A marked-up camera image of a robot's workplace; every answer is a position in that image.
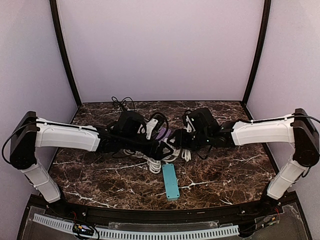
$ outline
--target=light blue rectangular object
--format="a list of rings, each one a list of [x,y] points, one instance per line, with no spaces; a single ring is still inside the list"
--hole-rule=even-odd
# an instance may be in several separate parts
[[[175,166],[173,164],[162,165],[165,194],[168,201],[177,200],[180,197]]]

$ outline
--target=marble table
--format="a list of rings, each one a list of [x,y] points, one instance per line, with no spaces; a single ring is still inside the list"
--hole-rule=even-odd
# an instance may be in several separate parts
[[[208,107],[219,123],[248,119],[237,101],[145,101],[136,111],[149,118],[164,113],[171,130],[182,128],[185,110]],[[118,119],[112,103],[84,103],[73,124],[106,126]],[[206,149],[200,151],[205,155]],[[192,154],[173,162],[180,198],[167,201],[162,173],[144,159],[114,159],[111,154],[60,148],[49,174],[71,203],[132,210],[182,210],[219,207],[258,200],[275,171],[261,144],[212,149],[207,160]]]

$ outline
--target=white slotted strip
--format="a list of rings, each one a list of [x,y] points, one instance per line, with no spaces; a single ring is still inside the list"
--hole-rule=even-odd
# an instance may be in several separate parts
[[[64,233],[73,234],[73,222],[71,221],[63,221],[37,213],[34,214],[33,221]],[[179,232],[120,231],[99,227],[96,227],[96,229],[100,234],[101,240],[210,240],[239,234],[239,227],[237,225],[207,230]],[[92,238],[98,238],[96,232]]]

